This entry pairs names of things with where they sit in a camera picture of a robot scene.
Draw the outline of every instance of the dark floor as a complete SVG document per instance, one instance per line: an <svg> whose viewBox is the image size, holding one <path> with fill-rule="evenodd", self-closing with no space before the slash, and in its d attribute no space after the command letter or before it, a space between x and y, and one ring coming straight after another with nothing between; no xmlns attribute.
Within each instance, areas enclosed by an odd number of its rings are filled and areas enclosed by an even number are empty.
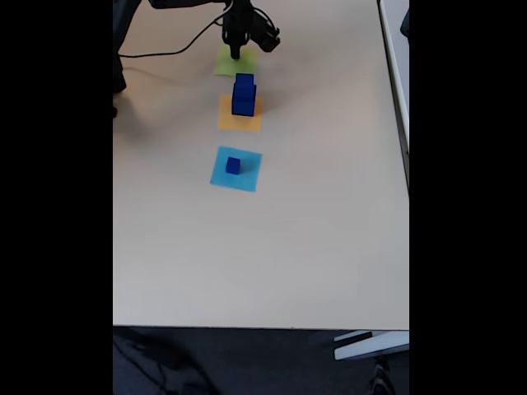
<svg viewBox="0 0 527 395"><path fill-rule="evenodd" d="M334 345L320 332L267 329L141 328L189 351L221 395L366 395L374 360L336 361ZM154 378L156 365L120 338L123 351ZM397 395L409 394L409 351L387 356ZM200 383L192 371L167 370L167 388L178 393L184 382ZM158 389L114 347L114 394L156 395Z"/></svg>

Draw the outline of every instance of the blue cube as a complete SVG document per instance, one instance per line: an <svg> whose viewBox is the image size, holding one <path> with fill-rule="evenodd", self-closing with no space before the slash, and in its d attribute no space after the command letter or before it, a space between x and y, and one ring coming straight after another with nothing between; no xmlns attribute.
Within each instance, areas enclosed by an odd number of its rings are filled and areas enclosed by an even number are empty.
<svg viewBox="0 0 527 395"><path fill-rule="evenodd" d="M232 90L232 114L254 117L256 104L256 85L254 75L236 74L236 82Z"/></svg>
<svg viewBox="0 0 527 395"><path fill-rule="evenodd" d="M239 174L240 160L229 156L229 159L227 159L227 166L225 166L225 171L230 174Z"/></svg>
<svg viewBox="0 0 527 395"><path fill-rule="evenodd" d="M235 83L239 86L254 86L254 75L238 72L236 73Z"/></svg>

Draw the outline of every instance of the green paper square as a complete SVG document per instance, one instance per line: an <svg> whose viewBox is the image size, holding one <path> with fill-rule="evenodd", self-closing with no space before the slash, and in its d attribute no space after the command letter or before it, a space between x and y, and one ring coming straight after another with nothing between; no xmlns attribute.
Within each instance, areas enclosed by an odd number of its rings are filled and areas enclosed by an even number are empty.
<svg viewBox="0 0 527 395"><path fill-rule="evenodd" d="M241 47L240 59L234 60L231 58L231 48L226 44L222 44L220 53L217 55L216 67L214 68L215 75L235 77L238 72L254 74L255 71L256 49Z"/></svg>

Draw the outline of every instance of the stacked blue cubes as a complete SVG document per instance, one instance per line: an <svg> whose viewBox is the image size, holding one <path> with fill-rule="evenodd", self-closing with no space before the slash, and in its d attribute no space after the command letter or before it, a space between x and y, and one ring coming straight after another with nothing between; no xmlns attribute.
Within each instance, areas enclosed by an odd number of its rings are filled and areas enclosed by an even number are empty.
<svg viewBox="0 0 527 395"><path fill-rule="evenodd" d="M254 117L256 85L253 74L236 74L232 91L232 114Z"/></svg>

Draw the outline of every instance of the white table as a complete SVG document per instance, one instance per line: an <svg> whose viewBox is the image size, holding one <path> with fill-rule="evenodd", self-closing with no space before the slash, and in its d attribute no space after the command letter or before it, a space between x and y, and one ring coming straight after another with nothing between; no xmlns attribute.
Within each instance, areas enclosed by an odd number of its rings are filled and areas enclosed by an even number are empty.
<svg viewBox="0 0 527 395"><path fill-rule="evenodd" d="M254 0L262 132L217 130L220 28L124 59L114 120L114 324L408 329L409 200L375 0ZM121 53L185 46L222 6L138 8ZM209 184L263 154L256 193Z"/></svg>

